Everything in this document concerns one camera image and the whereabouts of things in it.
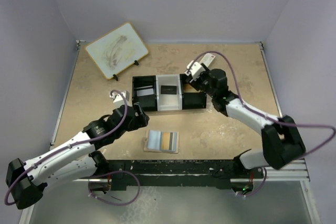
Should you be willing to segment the beige card holder wallet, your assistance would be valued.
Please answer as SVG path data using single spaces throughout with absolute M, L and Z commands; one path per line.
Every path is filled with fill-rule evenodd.
M 177 154 L 179 139 L 179 132 L 149 130 L 144 138 L 144 151 Z

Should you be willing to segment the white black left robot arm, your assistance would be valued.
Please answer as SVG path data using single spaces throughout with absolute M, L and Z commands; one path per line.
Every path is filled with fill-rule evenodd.
M 5 205 L 25 209 L 39 201 L 56 183 L 105 177 L 110 171 L 109 162 L 99 150 L 125 132 L 146 127 L 149 120 L 138 103 L 122 105 L 112 114 L 90 122 L 66 143 L 49 152 L 24 162 L 19 158 L 12 160 L 6 175 Z

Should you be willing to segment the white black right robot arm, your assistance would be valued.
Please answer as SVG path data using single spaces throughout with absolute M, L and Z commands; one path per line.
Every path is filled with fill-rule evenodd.
M 288 126 L 294 120 L 289 116 L 265 116 L 255 107 L 247 109 L 239 96 L 229 90 L 224 70 L 200 67 L 199 70 L 187 70 L 186 76 L 186 81 L 195 90 L 204 91 L 212 98 L 217 112 L 242 122 L 261 136 L 261 150 L 250 149 L 234 158 L 233 170 L 238 177 L 246 177 L 257 167 L 281 169 L 306 152 L 297 127 Z

